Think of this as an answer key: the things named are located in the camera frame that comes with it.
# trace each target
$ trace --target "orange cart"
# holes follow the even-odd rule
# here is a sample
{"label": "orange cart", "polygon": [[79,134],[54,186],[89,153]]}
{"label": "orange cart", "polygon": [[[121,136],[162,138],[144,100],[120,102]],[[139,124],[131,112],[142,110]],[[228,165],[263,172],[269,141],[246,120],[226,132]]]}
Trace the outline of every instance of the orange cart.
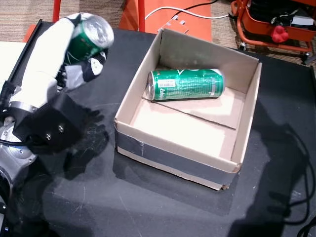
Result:
{"label": "orange cart", "polygon": [[[300,3],[308,4],[311,6],[316,6],[316,0],[296,0]],[[284,26],[286,32],[288,33],[288,38],[292,40],[304,41],[307,44],[307,47],[298,47],[298,46],[290,46],[285,45],[283,43],[269,43],[257,40],[248,39],[243,30],[241,24],[243,24],[244,28],[251,33],[259,34],[259,35],[271,35],[273,30],[275,29],[275,25],[257,21],[253,19],[247,7],[249,0],[235,0],[232,2],[232,14],[237,17],[237,30],[238,34],[241,38],[241,44],[239,46],[240,49],[246,50],[246,44],[257,45],[257,46],[265,46],[265,47],[274,47],[287,49],[292,51],[298,51],[305,53],[306,56],[309,56],[309,52],[312,51],[311,41],[316,34],[316,31]]]}

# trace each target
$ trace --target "red knob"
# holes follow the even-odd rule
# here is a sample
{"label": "red knob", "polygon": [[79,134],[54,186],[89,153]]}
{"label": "red knob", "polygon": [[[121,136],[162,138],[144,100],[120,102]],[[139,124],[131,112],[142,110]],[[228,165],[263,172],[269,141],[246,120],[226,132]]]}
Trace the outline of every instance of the red knob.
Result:
{"label": "red knob", "polygon": [[275,43],[283,43],[288,40],[288,32],[283,26],[276,26],[271,34],[272,40]]}

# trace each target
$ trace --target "can lid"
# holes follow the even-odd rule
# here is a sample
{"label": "can lid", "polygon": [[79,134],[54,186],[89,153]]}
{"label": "can lid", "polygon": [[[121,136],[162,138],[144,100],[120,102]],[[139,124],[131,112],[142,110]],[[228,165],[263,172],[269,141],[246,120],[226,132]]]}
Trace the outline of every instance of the can lid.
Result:
{"label": "can lid", "polygon": [[108,48],[114,42],[114,32],[110,24],[101,16],[92,15],[82,22],[89,39],[100,48]]}
{"label": "can lid", "polygon": [[155,98],[155,88],[154,88],[154,74],[153,72],[150,72],[148,74],[148,86],[147,86],[147,90],[148,90],[148,95],[150,100],[154,100]]}

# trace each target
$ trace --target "white cable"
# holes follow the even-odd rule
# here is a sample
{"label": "white cable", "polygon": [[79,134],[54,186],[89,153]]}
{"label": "white cable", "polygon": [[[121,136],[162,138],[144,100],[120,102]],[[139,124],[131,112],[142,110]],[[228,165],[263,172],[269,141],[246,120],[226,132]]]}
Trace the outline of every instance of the white cable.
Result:
{"label": "white cable", "polygon": [[181,8],[177,8],[177,7],[172,7],[172,6],[161,6],[161,7],[158,7],[156,8],[155,10],[151,11],[146,17],[145,17],[145,20],[147,20],[148,17],[150,17],[152,14],[154,14],[156,11],[159,11],[161,9],[172,9],[172,10],[177,10],[177,11],[182,11],[184,13],[187,13],[187,14],[190,14],[192,16],[196,16],[196,17],[200,17],[200,18],[204,18],[204,19],[210,19],[210,20],[215,20],[215,19],[220,19],[220,18],[224,18],[224,17],[228,17],[228,14],[227,15],[224,15],[224,16],[202,16],[202,15],[198,15],[198,14],[195,14],[193,12],[190,12],[190,11],[187,11],[185,9],[181,9]]}

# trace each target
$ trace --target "gray tape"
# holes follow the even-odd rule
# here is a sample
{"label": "gray tape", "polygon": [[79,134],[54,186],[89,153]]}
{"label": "gray tape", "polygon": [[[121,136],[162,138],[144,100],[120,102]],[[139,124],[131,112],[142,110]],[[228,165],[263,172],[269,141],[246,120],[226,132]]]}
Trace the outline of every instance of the gray tape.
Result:
{"label": "gray tape", "polygon": [[184,173],[194,175],[218,184],[229,185],[237,173],[227,173],[212,166],[161,150],[127,136],[116,130],[118,147],[138,156],[169,166]]}

